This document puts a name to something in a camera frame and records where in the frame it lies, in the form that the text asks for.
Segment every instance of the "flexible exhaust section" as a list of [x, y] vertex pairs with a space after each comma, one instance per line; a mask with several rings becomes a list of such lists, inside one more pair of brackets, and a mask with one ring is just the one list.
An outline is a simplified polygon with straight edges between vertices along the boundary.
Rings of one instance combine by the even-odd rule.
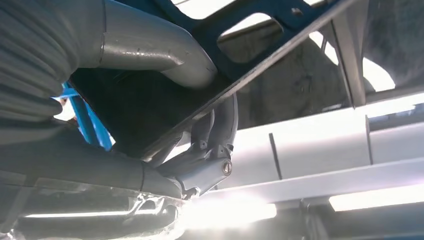
[[85, 144], [53, 119], [62, 107], [51, 97], [77, 68], [155, 70], [205, 87], [217, 70], [187, 31], [112, 0], [1, 0], [0, 36], [0, 175], [180, 197], [144, 162]]

